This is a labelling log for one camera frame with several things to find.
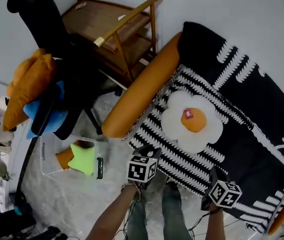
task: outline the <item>office chair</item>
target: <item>office chair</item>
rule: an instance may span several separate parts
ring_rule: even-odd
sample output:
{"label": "office chair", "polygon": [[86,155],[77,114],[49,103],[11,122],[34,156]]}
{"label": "office chair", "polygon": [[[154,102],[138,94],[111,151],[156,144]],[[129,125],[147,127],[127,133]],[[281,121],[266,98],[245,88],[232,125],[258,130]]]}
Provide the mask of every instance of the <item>office chair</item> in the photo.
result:
{"label": "office chair", "polygon": [[[57,64],[57,79],[42,95],[41,104],[32,124],[32,132],[41,136],[50,120],[52,112],[68,111],[66,119],[54,134],[65,140],[72,132],[81,111],[84,110],[96,128],[102,134],[91,108],[97,97],[115,92],[120,96],[119,86],[101,89],[101,73],[97,70],[98,61],[87,47],[74,45],[65,29],[61,15],[53,0],[8,0],[7,8],[11,13],[19,13],[38,47],[52,54]],[[62,80],[65,97],[59,100],[60,89],[55,84]]]}

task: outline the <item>orange circle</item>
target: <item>orange circle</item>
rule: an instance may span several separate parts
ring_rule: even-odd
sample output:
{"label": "orange circle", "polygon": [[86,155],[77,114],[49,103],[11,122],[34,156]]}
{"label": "orange circle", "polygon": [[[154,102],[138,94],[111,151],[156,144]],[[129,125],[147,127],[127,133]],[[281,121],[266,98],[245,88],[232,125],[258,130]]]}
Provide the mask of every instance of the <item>orange circle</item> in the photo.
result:
{"label": "orange circle", "polygon": [[206,126],[206,116],[198,108],[187,108],[183,112],[181,122],[190,132],[197,133]]}

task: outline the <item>brown leather armrest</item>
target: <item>brown leather armrest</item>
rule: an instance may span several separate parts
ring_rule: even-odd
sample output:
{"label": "brown leather armrest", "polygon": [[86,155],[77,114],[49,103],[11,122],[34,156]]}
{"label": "brown leather armrest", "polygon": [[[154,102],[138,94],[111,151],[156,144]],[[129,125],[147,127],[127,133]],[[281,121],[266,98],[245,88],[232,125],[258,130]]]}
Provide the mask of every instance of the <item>brown leather armrest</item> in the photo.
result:
{"label": "brown leather armrest", "polygon": [[137,77],[116,103],[102,125],[109,138],[123,138],[151,103],[161,87],[171,78],[179,62],[177,34]]}

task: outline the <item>jeans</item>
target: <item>jeans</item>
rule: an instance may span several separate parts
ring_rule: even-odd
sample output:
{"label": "jeans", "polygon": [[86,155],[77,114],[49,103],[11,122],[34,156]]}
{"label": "jeans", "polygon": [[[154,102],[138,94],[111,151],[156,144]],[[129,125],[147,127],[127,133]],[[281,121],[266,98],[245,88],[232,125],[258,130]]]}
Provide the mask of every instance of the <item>jeans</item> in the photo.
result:
{"label": "jeans", "polygon": [[[146,231],[145,199],[135,203],[134,210],[127,222],[128,240],[148,240]],[[170,182],[165,186],[162,199],[165,240],[191,240],[185,226],[181,208],[181,195],[177,186]]]}

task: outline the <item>green star pillow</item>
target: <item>green star pillow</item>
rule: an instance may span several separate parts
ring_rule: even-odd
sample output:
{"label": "green star pillow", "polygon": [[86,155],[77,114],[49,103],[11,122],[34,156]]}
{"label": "green star pillow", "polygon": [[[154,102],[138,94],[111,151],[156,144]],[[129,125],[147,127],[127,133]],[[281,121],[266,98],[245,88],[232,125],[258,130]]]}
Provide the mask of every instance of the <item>green star pillow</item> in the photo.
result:
{"label": "green star pillow", "polygon": [[95,148],[82,148],[71,144],[74,158],[68,163],[68,166],[81,171],[86,176],[91,176],[94,172]]}

